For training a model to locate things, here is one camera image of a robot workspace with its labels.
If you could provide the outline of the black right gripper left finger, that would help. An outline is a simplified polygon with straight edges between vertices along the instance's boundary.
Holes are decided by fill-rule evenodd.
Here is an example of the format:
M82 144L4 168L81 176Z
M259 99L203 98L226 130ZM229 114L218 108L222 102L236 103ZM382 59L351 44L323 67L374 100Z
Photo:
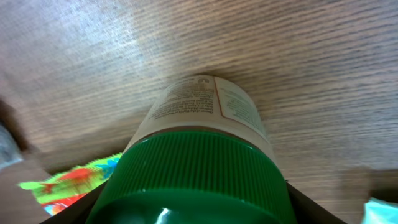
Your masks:
M106 184L107 182L101 184L68 208L44 220L40 224L85 224Z

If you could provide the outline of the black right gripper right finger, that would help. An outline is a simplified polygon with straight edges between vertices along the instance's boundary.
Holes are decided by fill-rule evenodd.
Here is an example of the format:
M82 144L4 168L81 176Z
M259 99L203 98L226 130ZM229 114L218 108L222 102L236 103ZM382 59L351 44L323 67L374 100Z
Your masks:
M295 187L286 183L289 198L298 223L307 224L346 224L328 210L301 193Z

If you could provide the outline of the green Haribo gummy bag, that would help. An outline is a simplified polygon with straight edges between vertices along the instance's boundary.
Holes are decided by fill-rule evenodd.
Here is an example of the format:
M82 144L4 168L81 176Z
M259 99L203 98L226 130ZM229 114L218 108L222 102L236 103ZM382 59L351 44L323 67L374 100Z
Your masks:
M76 166L66 172L55 174L47 180L21 182L19 187L31 191L40 206L54 216L105 183L114 172L122 156L114 154Z

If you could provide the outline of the teal tissue packet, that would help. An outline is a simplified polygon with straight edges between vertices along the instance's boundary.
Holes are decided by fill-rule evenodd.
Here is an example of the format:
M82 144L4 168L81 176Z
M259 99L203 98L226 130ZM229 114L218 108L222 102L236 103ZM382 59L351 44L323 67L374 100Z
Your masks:
M364 204L361 224L398 224L397 204L370 198Z

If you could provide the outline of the green lid jar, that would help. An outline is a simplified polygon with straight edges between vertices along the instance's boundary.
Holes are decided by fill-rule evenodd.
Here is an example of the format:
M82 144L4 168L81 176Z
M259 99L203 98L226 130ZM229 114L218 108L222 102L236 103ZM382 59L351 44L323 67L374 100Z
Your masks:
M224 78L167 87L123 151L88 223L296 223L258 110Z

